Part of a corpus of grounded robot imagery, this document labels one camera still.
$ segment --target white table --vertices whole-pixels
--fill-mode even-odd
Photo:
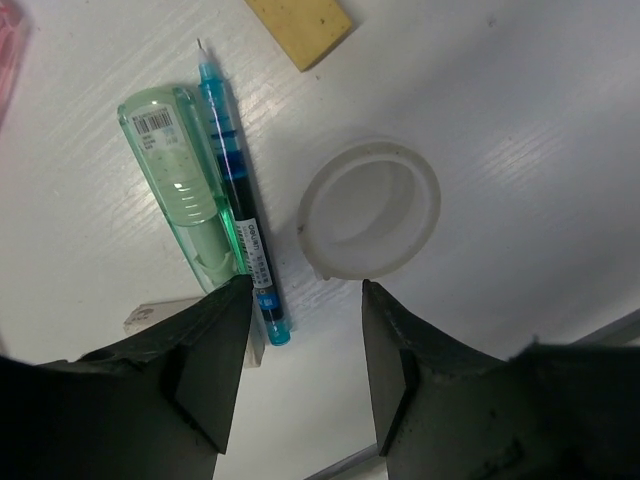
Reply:
[[[572,341],[640,299],[635,0],[351,0],[355,32],[300,74],[240,0],[31,0],[0,132],[0,335],[77,358],[144,302],[199,293],[116,121],[129,94],[197,82],[215,47],[237,97],[291,344],[243,374],[216,478],[298,480],[374,441],[356,283],[315,279],[295,239],[313,174],[371,133],[438,174],[436,233],[383,283],[499,356]]]

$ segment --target pen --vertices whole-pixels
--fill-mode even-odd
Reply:
[[[228,102],[231,97],[227,94],[222,75],[202,48],[200,39],[198,48],[201,80],[199,88],[205,103],[207,133],[222,173],[269,340],[273,345],[284,345],[289,342],[291,335],[284,318],[269,252],[263,240],[244,152],[229,111]]]

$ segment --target pink translucent plastic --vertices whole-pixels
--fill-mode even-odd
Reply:
[[[0,0],[0,124],[11,98],[27,32],[27,19],[18,5]]]

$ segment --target yellow block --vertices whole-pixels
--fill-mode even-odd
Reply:
[[[335,0],[245,0],[302,72],[322,60],[351,29]]]

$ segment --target circular container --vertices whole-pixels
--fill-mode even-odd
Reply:
[[[397,270],[440,216],[435,172],[389,141],[343,152],[313,178],[298,210],[298,240],[319,276],[362,280]]]

